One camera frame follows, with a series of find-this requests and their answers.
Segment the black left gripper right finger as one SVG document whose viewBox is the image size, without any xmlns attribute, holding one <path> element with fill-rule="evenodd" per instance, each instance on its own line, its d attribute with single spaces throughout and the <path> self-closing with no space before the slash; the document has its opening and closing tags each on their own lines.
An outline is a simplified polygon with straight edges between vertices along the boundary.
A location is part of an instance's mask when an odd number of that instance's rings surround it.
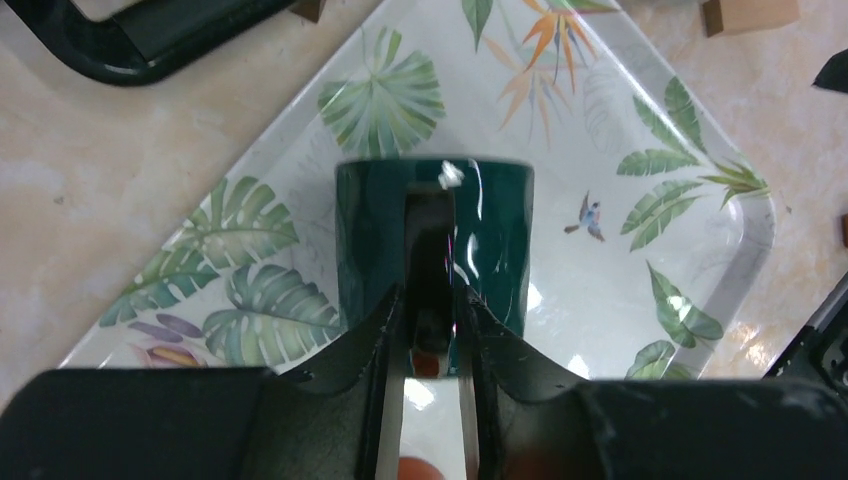
<svg viewBox="0 0 848 480">
<path fill-rule="evenodd" d="M 454 291 L 472 479 L 843 479 L 847 409 L 803 381 L 585 380 Z"/>
</svg>

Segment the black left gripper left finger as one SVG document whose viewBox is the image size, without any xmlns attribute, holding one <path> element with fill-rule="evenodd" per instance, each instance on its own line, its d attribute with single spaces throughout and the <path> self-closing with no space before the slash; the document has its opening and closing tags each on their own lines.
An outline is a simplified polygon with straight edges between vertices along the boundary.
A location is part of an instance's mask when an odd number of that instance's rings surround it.
<svg viewBox="0 0 848 480">
<path fill-rule="evenodd" d="M 300 366 L 43 372 L 1 416 L 5 479 L 393 479 L 404 294 Z"/>
</svg>

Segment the small orange cup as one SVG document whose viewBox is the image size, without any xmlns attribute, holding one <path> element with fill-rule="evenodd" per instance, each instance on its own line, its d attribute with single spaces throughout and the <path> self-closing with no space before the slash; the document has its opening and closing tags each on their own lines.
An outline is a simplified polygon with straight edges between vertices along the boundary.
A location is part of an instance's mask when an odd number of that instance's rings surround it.
<svg viewBox="0 0 848 480">
<path fill-rule="evenodd" d="M 439 469 L 415 457 L 401 457 L 398 461 L 398 480 L 444 480 Z"/>
</svg>

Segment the dark teal mug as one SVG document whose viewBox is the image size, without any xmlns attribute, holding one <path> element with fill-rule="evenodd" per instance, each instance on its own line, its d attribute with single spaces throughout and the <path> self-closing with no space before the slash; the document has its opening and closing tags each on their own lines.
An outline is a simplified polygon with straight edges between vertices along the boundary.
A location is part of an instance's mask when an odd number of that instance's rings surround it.
<svg viewBox="0 0 848 480">
<path fill-rule="evenodd" d="M 534 171 L 494 158 L 401 157 L 336 167 L 339 311 L 364 320 L 404 295 L 409 372 L 453 377 L 456 290 L 470 287 L 515 334 L 525 327 Z"/>
</svg>

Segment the floral white serving tray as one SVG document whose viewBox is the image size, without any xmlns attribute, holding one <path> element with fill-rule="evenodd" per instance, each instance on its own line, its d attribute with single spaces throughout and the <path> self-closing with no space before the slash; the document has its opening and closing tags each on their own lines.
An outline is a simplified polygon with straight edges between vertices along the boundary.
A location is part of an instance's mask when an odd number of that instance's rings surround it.
<svg viewBox="0 0 848 480">
<path fill-rule="evenodd" d="M 613 1 L 386 1 L 62 363 L 131 420 L 87 479 L 225 473 L 225 410 L 256 369 L 325 395 L 264 425 L 244 479 L 388 479 L 363 466 L 373 360 L 350 342 L 418 262 L 413 331 L 454 350 L 445 281 L 577 375 L 695 379 L 775 239 L 766 181 Z M 166 453 L 163 467 L 153 458 Z"/>
</svg>

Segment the dark green carrying case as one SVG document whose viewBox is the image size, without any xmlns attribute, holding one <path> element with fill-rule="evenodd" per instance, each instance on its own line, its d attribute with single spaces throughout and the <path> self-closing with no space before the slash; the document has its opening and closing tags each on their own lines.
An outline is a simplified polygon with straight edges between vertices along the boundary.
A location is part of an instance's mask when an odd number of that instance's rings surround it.
<svg viewBox="0 0 848 480">
<path fill-rule="evenodd" d="M 6 3 L 64 65 L 119 87 L 161 81 L 294 4 L 293 0 L 138 1 L 93 20 L 69 0 Z"/>
</svg>

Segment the wooden block right rear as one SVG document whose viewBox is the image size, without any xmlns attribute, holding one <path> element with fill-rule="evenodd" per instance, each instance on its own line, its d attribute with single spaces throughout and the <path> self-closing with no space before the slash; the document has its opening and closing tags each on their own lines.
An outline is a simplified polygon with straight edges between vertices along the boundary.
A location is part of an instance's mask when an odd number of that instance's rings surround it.
<svg viewBox="0 0 848 480">
<path fill-rule="evenodd" d="M 772 30 L 800 18 L 797 0 L 709 0 L 701 12 L 707 37 Z"/>
</svg>

